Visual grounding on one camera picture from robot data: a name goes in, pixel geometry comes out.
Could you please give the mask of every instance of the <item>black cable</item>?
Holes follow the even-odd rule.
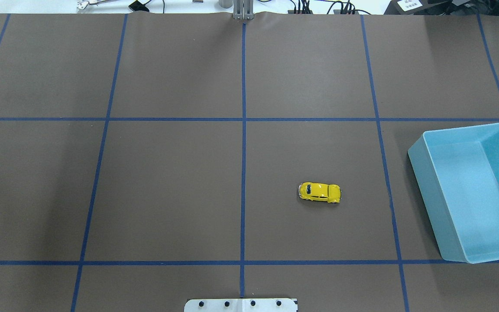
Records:
[[[342,12],[340,12],[340,14],[348,14],[349,7],[350,7],[350,2],[348,1],[346,3],[346,6],[342,9]]]
[[[342,8],[344,8],[344,2],[341,2],[341,1],[327,1],[327,2],[332,2],[331,7],[330,7],[330,8],[328,8],[327,14],[329,14],[329,13],[331,12],[332,7],[333,7],[335,4],[337,4],[337,3],[340,3],[340,4],[341,4],[341,6],[342,6]]]
[[[371,15],[369,12],[367,12],[366,10],[359,10],[359,9],[354,9],[353,12],[363,12],[363,13],[367,13],[368,15]]]

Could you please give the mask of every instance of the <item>light blue plastic bin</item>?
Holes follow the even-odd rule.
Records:
[[[499,260],[499,123],[424,132],[408,154],[442,258]]]

